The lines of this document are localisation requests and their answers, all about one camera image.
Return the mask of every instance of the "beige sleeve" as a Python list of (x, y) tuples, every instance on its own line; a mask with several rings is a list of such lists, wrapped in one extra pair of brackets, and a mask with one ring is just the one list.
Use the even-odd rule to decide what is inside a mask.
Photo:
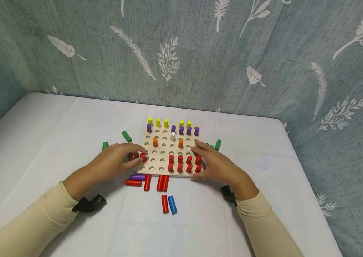
[(256, 257), (303, 257), (261, 192), (252, 199), (236, 203)]
[(72, 208), (79, 202), (63, 182), (49, 189), (35, 203), (0, 229), (0, 257), (36, 257), (47, 244), (74, 221)]

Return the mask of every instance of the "red peg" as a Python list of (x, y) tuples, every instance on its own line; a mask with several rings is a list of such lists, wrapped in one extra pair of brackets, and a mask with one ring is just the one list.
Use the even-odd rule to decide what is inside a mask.
[(173, 163), (169, 163), (168, 171), (173, 172)]
[(201, 156), (196, 157), (195, 163), (196, 165), (199, 165), (201, 163)]
[(150, 191), (150, 182), (152, 181), (152, 176), (146, 174), (146, 180), (144, 181), (144, 191)]
[(177, 165), (177, 172), (178, 172), (178, 173), (182, 173), (182, 172), (183, 172), (183, 165), (182, 165), (181, 163), (179, 163), (179, 164)]
[(162, 181), (163, 181), (163, 175), (158, 175), (156, 191), (162, 190), (162, 183), (163, 183)]
[(187, 173), (191, 173), (192, 168), (193, 168), (193, 165), (191, 165), (191, 164), (187, 165)]
[(163, 192), (167, 192), (167, 186), (169, 185), (169, 176), (164, 176), (164, 186), (162, 187)]
[(169, 212), (169, 205), (167, 203), (167, 195), (162, 195), (162, 207), (163, 207), (163, 213)]
[(201, 165), (197, 165), (197, 168), (196, 168), (196, 173), (199, 173), (201, 172)]
[(142, 153), (142, 154), (140, 155), (140, 157), (142, 157), (142, 158), (143, 158), (143, 162), (146, 162), (146, 160), (147, 160), (146, 154)]
[(125, 181), (125, 185), (126, 186), (133, 186), (133, 187), (141, 187), (142, 186), (142, 181), (140, 181), (140, 180), (127, 179)]

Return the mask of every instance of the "purple peg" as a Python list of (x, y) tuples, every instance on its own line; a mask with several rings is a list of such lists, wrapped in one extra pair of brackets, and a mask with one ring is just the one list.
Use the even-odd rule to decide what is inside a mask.
[(145, 181), (146, 180), (146, 175), (144, 175), (144, 174), (133, 174), (133, 175), (130, 176), (130, 179)]

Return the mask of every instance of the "right hand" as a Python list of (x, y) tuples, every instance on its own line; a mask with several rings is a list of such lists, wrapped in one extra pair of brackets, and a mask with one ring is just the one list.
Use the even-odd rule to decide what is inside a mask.
[(203, 142), (196, 141), (197, 147), (192, 147), (192, 151), (200, 155), (207, 164), (207, 169), (200, 173), (194, 173), (192, 180), (211, 179), (224, 184), (234, 184), (244, 177), (248, 177), (241, 168), (235, 165), (224, 154), (216, 151)]

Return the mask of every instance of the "left hand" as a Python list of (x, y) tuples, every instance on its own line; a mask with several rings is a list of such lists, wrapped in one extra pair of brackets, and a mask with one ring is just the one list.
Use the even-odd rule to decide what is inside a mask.
[(147, 154), (146, 149), (138, 144), (115, 143), (104, 149), (85, 167), (91, 170), (100, 181), (106, 181), (115, 178), (120, 173), (123, 173), (142, 162), (143, 159), (140, 157), (131, 160), (130, 162), (125, 162), (128, 154), (136, 154), (138, 152)]

